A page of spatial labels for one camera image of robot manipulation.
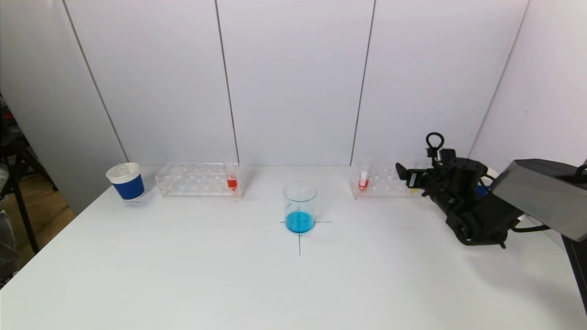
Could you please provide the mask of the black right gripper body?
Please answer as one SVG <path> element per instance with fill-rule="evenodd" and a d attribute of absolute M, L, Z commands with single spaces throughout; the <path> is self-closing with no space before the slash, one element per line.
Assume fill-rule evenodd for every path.
<path fill-rule="evenodd" d="M 434 193 L 440 186 L 440 170 L 409 169 L 405 184 L 408 188 L 421 189 L 423 193 Z"/>

